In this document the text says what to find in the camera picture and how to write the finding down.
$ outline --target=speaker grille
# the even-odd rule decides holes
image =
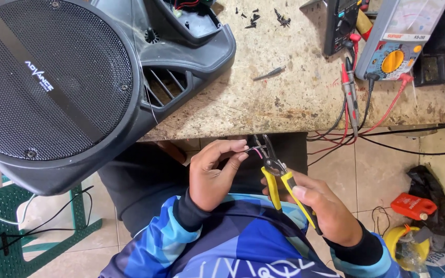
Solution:
[[[15,1],[0,6],[0,17],[85,120],[102,138],[110,134],[125,115],[133,88],[130,60],[114,31],[66,1]],[[0,153],[56,160],[96,143],[0,40]]]

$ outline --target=tile floor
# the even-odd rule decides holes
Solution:
[[[189,155],[194,155],[201,147],[215,139],[183,140],[176,144],[187,150]],[[403,136],[377,136],[372,139],[401,149],[418,150],[419,148],[418,139],[413,140]],[[312,153],[330,146],[329,142],[312,142],[308,144],[308,152]],[[310,155],[309,163],[321,155],[322,153]],[[312,165],[309,168],[309,174],[313,178],[325,180],[367,229],[383,232],[388,227],[388,219],[385,214],[376,210],[373,220],[372,210],[377,206],[386,208],[390,227],[407,222],[406,218],[394,213],[389,206],[396,196],[409,189],[409,178],[405,171],[418,163],[418,155],[405,154],[365,140],[359,140],[356,144],[344,146]],[[102,229],[90,235],[31,277],[97,277],[110,258],[131,240],[123,223],[116,220],[114,205],[97,174],[92,175],[83,183],[84,188],[90,185],[95,186],[90,191],[93,197],[92,220],[103,218]],[[87,201],[87,198],[84,199],[88,209],[90,202]],[[22,227],[35,227],[42,223],[68,200],[67,194],[55,197],[37,197],[31,203],[27,219]],[[43,229],[71,227],[70,213],[69,209],[65,210]],[[69,235],[66,232],[49,232],[43,234],[32,244],[58,241]],[[329,248],[325,242],[315,231],[309,231],[308,238],[319,257],[326,262],[328,267],[334,268],[330,261]],[[25,257],[30,260],[38,254],[38,252],[25,253]]]

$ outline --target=dark pants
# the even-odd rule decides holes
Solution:
[[[307,173],[307,133],[270,134],[276,156],[286,166]],[[263,162],[255,151],[241,164],[231,193],[260,194]],[[221,162],[222,169],[226,161]],[[134,237],[159,216],[162,204],[182,195],[189,186],[189,167],[174,160],[156,145],[135,143],[99,171],[118,213]]]

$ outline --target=blue jacket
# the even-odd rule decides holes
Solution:
[[[207,213],[188,191],[171,197],[161,215],[111,259],[100,277],[340,277],[307,241],[308,223],[298,206],[282,206],[279,213],[266,196],[230,194]],[[363,238],[356,246],[325,239],[337,270],[361,278],[400,277],[380,236],[361,226]]]

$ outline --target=yellow-handled wire stripper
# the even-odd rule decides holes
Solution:
[[[265,145],[262,145],[260,143],[259,138],[257,136],[254,136],[254,140],[258,145],[258,147],[256,148],[259,149],[260,152],[263,154],[264,163],[262,167],[262,173],[266,177],[267,183],[269,185],[269,196],[272,204],[274,205],[276,210],[282,212],[281,200],[279,199],[279,192],[276,181],[276,177],[280,177],[284,186],[288,190],[288,193],[291,195],[291,197],[293,197],[294,201],[296,202],[298,207],[300,207],[300,210],[305,214],[306,218],[308,219],[312,227],[315,229],[317,234],[321,236],[322,231],[318,226],[318,220],[315,211],[313,211],[312,207],[302,204],[293,195],[292,190],[293,187],[296,186],[295,179],[293,178],[293,173],[288,172],[286,164],[282,163],[281,161],[279,161],[279,159],[277,159],[276,153],[274,152],[274,148],[272,147],[269,137],[265,134],[262,136],[263,140],[265,141]]]

